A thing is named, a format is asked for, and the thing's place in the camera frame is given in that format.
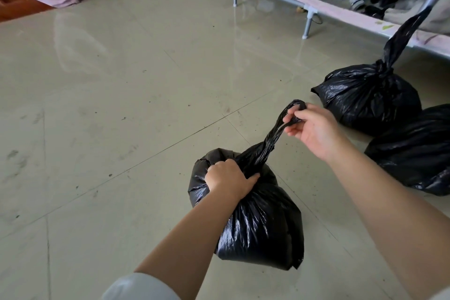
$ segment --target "person's right arm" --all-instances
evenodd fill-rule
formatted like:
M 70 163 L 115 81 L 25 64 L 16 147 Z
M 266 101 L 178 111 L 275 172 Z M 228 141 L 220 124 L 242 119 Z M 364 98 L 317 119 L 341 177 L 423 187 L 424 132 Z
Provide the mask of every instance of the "person's right arm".
M 288 127 L 340 180 L 378 250 L 415 299 L 429 299 L 450 286 L 450 218 L 413 195 L 341 133 L 331 113 L 315 105 L 292 114 Z

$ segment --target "white sleeve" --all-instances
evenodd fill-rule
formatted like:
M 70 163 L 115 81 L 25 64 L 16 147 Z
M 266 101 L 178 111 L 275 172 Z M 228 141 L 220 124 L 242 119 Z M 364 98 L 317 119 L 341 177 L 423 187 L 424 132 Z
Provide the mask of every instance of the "white sleeve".
M 450 300 L 450 287 L 444 289 L 443 291 L 437 293 L 430 300 Z
M 177 294 L 157 278 L 133 273 L 121 277 L 103 294 L 103 300 L 180 300 Z

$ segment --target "person's left arm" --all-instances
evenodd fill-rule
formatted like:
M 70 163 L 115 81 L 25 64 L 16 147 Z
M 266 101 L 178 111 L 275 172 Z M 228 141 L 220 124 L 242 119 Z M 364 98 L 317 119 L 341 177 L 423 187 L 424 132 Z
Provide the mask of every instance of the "person's left arm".
M 234 160 L 211 166 L 207 194 L 135 270 L 171 287 L 182 300 L 195 299 L 222 231 L 259 175 L 246 179 Z

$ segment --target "person's right hand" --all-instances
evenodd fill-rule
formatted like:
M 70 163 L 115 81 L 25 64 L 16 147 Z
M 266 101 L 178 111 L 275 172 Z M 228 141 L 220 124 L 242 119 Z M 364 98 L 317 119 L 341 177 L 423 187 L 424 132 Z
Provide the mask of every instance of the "person's right hand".
M 351 145 L 329 110 L 310 103 L 307 109 L 298 110 L 296 105 L 288 110 L 283 122 L 289 122 L 293 115 L 303 121 L 286 127 L 284 132 L 302 141 L 321 160 L 329 162 L 341 147 Z

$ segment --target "person's left hand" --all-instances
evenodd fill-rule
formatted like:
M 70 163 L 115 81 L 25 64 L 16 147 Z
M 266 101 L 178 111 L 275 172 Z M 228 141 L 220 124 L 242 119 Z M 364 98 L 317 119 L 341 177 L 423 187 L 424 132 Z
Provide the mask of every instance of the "person's left hand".
M 240 201 L 250 192 L 258 178 L 259 173 L 256 173 L 246 179 L 238 164 L 233 159 L 228 159 L 210 166 L 205 181 L 210 191 L 223 191 Z

